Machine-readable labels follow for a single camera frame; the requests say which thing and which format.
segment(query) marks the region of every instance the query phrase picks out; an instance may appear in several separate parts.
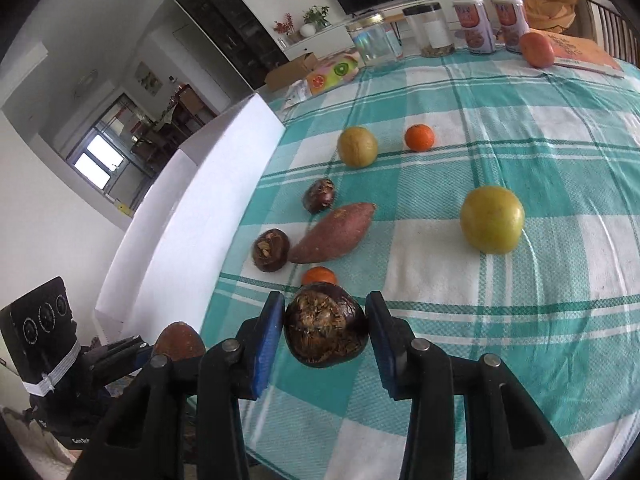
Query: small orange fruit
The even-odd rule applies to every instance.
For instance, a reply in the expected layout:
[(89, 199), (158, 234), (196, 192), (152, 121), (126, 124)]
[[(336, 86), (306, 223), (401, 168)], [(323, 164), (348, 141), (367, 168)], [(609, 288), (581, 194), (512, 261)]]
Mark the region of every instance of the small orange fruit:
[(431, 149), (436, 136), (426, 124), (414, 124), (404, 134), (404, 142), (414, 152), (426, 152)]
[(315, 282), (326, 282), (337, 285), (338, 278), (335, 277), (332, 270), (327, 269), (326, 267), (311, 267), (302, 276), (302, 285), (308, 285), (309, 283)]
[(520, 37), (522, 56), (534, 68), (548, 68), (556, 61), (551, 41), (537, 32), (528, 32)]

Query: checkered tablecloth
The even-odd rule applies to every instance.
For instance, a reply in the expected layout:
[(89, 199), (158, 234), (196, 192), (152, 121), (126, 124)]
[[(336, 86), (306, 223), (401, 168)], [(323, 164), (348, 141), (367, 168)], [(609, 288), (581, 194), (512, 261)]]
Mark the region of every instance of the checkered tablecloth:
[[(381, 290), (395, 316), (452, 355), (500, 355), (569, 445), (587, 477), (606, 478), (640, 418), (640, 72), (625, 78), (526, 65), (498, 51), (408, 57), (283, 112), (280, 146), (228, 252), (202, 335), (235, 335), (270, 290), (289, 299), (309, 265), (255, 268), (252, 241), (274, 226), (292, 243), (318, 220), (301, 204), (328, 176), (340, 206), (375, 202), (352, 253), (326, 265), (364, 306)], [(408, 126), (435, 147), (409, 152)], [(350, 170), (335, 153), (363, 125), (380, 154)], [(513, 190), (526, 211), (520, 244), (481, 254), (458, 212), (483, 184)], [(248, 449), (286, 478), (398, 477), (410, 403), (393, 402), (369, 347), (326, 369), (300, 365), (281, 338), (271, 384), (242, 404)], [(465, 474), (456, 405), (456, 477)]]

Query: metal screw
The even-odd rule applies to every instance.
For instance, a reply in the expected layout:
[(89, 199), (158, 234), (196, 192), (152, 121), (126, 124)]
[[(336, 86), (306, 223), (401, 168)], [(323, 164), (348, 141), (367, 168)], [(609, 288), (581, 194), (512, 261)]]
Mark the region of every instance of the metal screw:
[(482, 360), (484, 361), (484, 364), (493, 367), (500, 366), (500, 363), (502, 362), (496, 354), (485, 354)]
[(169, 362), (169, 359), (164, 354), (154, 355), (151, 358), (151, 366), (153, 368), (162, 368), (165, 364)]
[(411, 346), (417, 351), (424, 352), (431, 348), (431, 343), (421, 337), (416, 337), (411, 341)]
[(235, 352), (240, 348), (240, 343), (236, 339), (225, 339), (222, 342), (222, 349), (225, 352)]

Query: camera lens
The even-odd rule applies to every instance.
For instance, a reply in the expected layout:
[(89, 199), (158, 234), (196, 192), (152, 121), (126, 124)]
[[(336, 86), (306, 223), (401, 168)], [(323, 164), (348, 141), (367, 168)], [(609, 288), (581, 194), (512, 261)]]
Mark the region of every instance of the camera lens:
[(56, 310), (60, 316), (64, 316), (66, 314), (66, 300), (62, 295), (56, 298)]
[(24, 334), (24, 338), (27, 340), (27, 343), (33, 345), (36, 343), (38, 339), (38, 329), (36, 324), (33, 322), (33, 319), (28, 317), (24, 320), (24, 324), (22, 325), (22, 333)]
[(40, 326), (45, 332), (51, 332), (56, 324), (56, 315), (53, 313), (53, 307), (49, 303), (45, 303), (38, 311), (40, 318)]

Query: purple sweet potato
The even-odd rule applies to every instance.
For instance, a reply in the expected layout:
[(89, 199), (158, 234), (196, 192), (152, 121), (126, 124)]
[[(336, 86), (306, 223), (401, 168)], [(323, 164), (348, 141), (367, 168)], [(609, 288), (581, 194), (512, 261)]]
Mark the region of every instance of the purple sweet potato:
[(364, 238), (375, 204), (358, 202), (331, 211), (289, 251), (295, 264), (315, 264), (340, 258)]

